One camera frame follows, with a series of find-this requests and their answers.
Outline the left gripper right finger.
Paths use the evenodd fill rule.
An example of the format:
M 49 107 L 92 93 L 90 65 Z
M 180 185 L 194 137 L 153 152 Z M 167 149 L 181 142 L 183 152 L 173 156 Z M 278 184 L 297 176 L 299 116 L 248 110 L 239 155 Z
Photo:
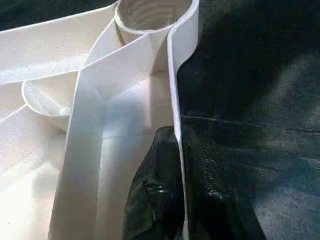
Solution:
M 182 129 L 192 240 L 264 240 L 254 208 L 213 139 Z

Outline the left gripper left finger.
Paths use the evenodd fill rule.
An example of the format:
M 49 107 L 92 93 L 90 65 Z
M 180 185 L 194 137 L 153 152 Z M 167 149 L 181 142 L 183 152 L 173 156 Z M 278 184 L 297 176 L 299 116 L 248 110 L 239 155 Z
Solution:
M 184 193 L 178 143 L 172 126 L 159 128 L 127 196 L 124 240 L 181 240 Z

